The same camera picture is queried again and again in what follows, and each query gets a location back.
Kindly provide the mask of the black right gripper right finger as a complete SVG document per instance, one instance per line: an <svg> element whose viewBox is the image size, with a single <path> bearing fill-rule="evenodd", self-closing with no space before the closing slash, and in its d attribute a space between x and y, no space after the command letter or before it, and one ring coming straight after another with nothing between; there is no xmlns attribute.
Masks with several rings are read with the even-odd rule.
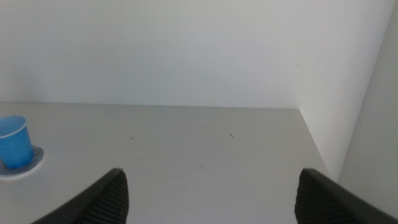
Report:
<svg viewBox="0 0 398 224"><path fill-rule="evenodd" d="M397 218L311 168L300 173L294 212L298 224L397 224Z"/></svg>

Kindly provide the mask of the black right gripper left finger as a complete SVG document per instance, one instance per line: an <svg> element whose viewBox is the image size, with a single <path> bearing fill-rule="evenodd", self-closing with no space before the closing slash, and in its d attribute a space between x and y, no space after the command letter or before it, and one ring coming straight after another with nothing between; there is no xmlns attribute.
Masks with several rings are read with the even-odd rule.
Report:
<svg viewBox="0 0 398 224"><path fill-rule="evenodd" d="M129 211L129 191L122 169L111 169L94 184L36 224L109 223L125 224Z"/></svg>

